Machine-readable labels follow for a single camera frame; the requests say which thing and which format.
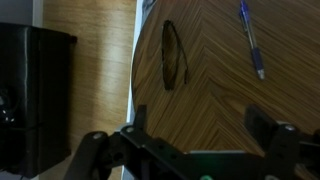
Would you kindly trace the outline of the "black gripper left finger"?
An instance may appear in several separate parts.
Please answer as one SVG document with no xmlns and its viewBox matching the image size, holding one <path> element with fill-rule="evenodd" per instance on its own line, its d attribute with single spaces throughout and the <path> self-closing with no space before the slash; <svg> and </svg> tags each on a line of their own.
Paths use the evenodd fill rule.
<svg viewBox="0 0 320 180">
<path fill-rule="evenodd" d="M 108 180 L 114 168 L 124 166 L 134 180 L 157 180 L 154 158 L 146 149 L 152 138 L 144 131 L 147 106 L 139 105 L 131 124 L 112 135 L 86 134 L 63 180 Z"/>
</svg>

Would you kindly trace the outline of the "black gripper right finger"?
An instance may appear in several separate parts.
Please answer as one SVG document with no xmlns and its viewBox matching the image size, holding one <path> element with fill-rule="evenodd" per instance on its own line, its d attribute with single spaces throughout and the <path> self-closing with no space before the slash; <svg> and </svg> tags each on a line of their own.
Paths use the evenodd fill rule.
<svg viewBox="0 0 320 180">
<path fill-rule="evenodd" d="M 299 155 L 295 127 L 278 124 L 256 105 L 246 108 L 244 125 L 265 152 L 259 176 L 263 180 L 294 180 Z"/>
</svg>

